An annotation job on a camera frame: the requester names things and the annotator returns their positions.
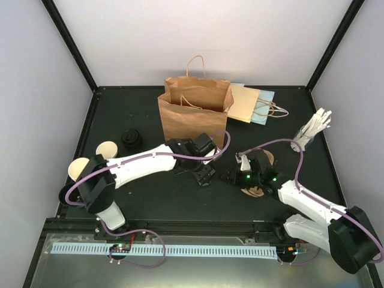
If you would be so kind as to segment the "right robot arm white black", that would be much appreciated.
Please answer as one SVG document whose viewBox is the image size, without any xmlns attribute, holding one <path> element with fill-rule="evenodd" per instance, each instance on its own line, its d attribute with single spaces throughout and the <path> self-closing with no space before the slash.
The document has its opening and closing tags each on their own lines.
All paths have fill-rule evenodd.
<svg viewBox="0 0 384 288">
<path fill-rule="evenodd" d="M 231 167 L 220 178 L 240 189 L 259 188 L 264 195 L 298 211 L 273 226 L 276 240 L 297 238 L 309 242 L 329 253 L 350 274 L 370 262 L 383 260 L 383 245 L 360 208 L 348 209 L 327 201 L 273 169 L 261 172 Z"/>
</svg>

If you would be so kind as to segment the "black frame post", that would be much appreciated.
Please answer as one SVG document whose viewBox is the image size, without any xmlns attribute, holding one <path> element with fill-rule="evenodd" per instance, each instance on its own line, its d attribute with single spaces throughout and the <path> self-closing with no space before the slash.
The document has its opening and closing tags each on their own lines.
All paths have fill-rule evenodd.
<svg viewBox="0 0 384 288">
<path fill-rule="evenodd" d="M 323 72 L 328 66 L 330 60 L 332 59 L 334 53 L 342 42 L 345 34 L 349 30 L 351 24 L 353 23 L 355 17 L 359 13 L 361 7 L 364 4 L 364 0 L 352 0 L 348 9 L 346 10 L 340 24 L 338 25 L 336 31 L 334 32 L 329 44 L 326 47 L 325 52 L 323 53 L 319 63 L 317 64 L 313 74 L 311 75 L 307 85 L 306 90 L 312 92 L 321 78 Z"/>
<path fill-rule="evenodd" d="M 84 58 L 82 57 L 81 52 L 78 49 L 69 29 L 67 28 L 55 2 L 53 0 L 42 0 L 41 2 L 44 5 L 46 11 L 48 12 L 51 20 L 53 21 L 56 29 L 58 30 L 75 63 L 77 64 L 80 72 L 82 73 L 82 76 L 86 80 L 89 88 L 92 92 L 94 92 L 95 90 L 97 90 L 98 86 Z"/>
</svg>

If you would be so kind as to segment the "paper cup black sleeve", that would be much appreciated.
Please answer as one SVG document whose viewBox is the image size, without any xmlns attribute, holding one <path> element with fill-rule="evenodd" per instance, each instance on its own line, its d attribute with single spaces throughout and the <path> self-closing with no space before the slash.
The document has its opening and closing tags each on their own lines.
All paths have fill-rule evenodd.
<svg viewBox="0 0 384 288">
<path fill-rule="evenodd" d="M 115 158 L 118 154 L 118 146 L 113 141 L 105 141 L 97 146 L 95 153 L 102 155 L 104 159 Z"/>
</svg>

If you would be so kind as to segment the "black front mounting rail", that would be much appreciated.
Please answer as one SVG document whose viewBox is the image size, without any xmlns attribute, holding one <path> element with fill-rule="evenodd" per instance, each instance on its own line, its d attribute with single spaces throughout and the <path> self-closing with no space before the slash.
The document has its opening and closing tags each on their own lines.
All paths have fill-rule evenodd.
<svg viewBox="0 0 384 288">
<path fill-rule="evenodd" d="M 119 234 L 135 230 L 152 230 L 160 236 L 218 236 L 253 239 L 256 242 L 271 244 L 296 243 L 298 238 L 289 237 L 283 225 L 277 221 L 163 221 L 130 220 L 127 224 L 113 231 L 117 236 L 108 235 L 101 223 L 92 219 L 48 218 L 43 226 L 44 233 L 85 233 L 96 239 L 117 241 L 128 239 Z"/>
</svg>

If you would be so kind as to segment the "glass with white stirrers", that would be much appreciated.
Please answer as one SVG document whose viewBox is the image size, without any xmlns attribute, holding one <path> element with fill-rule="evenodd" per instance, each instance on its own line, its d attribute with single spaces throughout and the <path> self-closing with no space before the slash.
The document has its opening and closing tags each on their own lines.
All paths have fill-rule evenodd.
<svg viewBox="0 0 384 288">
<path fill-rule="evenodd" d="M 332 112 L 330 110 L 326 111 L 324 108 L 320 108 L 311 119 L 299 129 L 290 147 L 295 152 L 299 152 L 300 148 L 306 151 L 315 136 L 330 127 L 331 114 Z"/>
</svg>

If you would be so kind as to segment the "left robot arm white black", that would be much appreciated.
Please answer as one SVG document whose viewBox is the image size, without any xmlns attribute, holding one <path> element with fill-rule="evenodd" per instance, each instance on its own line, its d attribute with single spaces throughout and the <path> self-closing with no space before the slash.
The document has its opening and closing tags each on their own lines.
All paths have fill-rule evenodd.
<svg viewBox="0 0 384 288">
<path fill-rule="evenodd" d="M 127 157 L 105 160 L 97 155 L 61 189 L 59 201 L 84 207 L 103 221 L 110 235 L 123 239 L 129 225 L 115 201 L 115 190 L 133 180 L 167 171 L 191 172 L 199 185 L 208 185 L 215 173 L 210 162 L 220 153 L 212 137 L 203 133 L 195 139 L 170 139 L 152 150 Z"/>
</svg>

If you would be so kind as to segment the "left black frame post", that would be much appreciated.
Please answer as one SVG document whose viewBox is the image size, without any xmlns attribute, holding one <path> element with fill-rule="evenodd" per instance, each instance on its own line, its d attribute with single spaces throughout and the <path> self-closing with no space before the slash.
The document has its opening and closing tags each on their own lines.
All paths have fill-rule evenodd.
<svg viewBox="0 0 384 288">
<path fill-rule="evenodd" d="M 95 90 L 97 90 L 98 86 L 84 58 L 82 57 L 81 52 L 78 49 L 69 29 L 67 28 L 55 2 L 53 0 L 42 0 L 41 2 L 44 5 L 46 11 L 48 12 L 51 20 L 53 21 L 56 29 L 58 30 L 75 63 L 77 64 L 80 72 L 82 73 L 82 76 L 86 80 L 89 88 L 92 92 L 94 92 Z"/>
</svg>

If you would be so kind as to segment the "stacked paper cups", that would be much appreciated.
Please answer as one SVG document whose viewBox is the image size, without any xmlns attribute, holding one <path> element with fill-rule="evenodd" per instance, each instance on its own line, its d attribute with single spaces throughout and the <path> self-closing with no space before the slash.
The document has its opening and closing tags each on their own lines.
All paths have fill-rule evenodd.
<svg viewBox="0 0 384 288">
<path fill-rule="evenodd" d="M 80 157 L 71 162 L 68 167 L 68 175 L 73 181 L 77 181 L 78 177 L 89 163 L 89 159 L 85 157 Z"/>
</svg>

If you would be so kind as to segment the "flat blue paper bag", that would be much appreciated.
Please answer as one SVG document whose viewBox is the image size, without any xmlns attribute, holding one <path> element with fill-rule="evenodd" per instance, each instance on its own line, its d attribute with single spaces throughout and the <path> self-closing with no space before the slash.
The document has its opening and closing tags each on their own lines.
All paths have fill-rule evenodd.
<svg viewBox="0 0 384 288">
<path fill-rule="evenodd" d="M 273 97 L 274 97 L 273 91 L 260 90 L 260 95 L 256 102 L 253 115 L 251 117 L 252 123 L 265 125 L 268 115 L 270 114 L 269 110 L 271 109 Z"/>
</svg>

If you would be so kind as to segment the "black coffee lids stack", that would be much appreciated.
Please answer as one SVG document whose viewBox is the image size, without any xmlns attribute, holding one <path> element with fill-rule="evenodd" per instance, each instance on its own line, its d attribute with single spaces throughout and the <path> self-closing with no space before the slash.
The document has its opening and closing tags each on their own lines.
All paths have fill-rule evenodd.
<svg viewBox="0 0 384 288">
<path fill-rule="evenodd" d="M 142 136 L 136 129 L 130 128 L 121 134 L 121 141 L 128 150 L 138 149 L 142 145 Z"/>
</svg>

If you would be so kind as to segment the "brown pulp cup carrier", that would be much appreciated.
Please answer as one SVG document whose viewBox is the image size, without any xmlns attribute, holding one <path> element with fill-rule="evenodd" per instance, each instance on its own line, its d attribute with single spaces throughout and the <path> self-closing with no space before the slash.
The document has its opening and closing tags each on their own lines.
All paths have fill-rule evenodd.
<svg viewBox="0 0 384 288">
<path fill-rule="evenodd" d="M 273 156 L 273 154 L 270 153 L 269 151 L 265 150 L 265 149 L 260 149 L 260 150 L 263 151 L 264 154 L 267 156 L 270 165 L 273 165 L 273 163 L 274 163 L 274 156 Z M 245 193 L 246 195 L 249 195 L 251 197 L 262 197 L 262 196 L 264 196 L 263 191 L 260 188 L 258 188 L 258 187 L 252 187 L 252 188 L 248 188 L 248 189 L 243 188 L 243 189 L 241 189 L 241 191 L 243 193 Z"/>
</svg>

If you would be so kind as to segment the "right black frame post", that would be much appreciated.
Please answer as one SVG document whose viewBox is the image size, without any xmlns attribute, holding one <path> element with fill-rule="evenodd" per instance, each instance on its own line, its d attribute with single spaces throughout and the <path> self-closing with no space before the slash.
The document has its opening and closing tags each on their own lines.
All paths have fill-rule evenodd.
<svg viewBox="0 0 384 288">
<path fill-rule="evenodd" d="M 351 24 L 353 23 L 355 17 L 359 13 L 361 7 L 364 4 L 364 0 L 352 0 L 348 9 L 346 10 L 340 24 L 338 25 L 336 31 L 334 32 L 329 44 L 326 47 L 325 52 L 323 53 L 319 63 L 317 64 L 313 74 L 311 75 L 307 85 L 306 90 L 312 92 L 321 78 L 323 72 L 328 66 L 330 60 L 332 59 L 334 53 L 342 42 L 345 34 L 349 30 Z"/>
</svg>

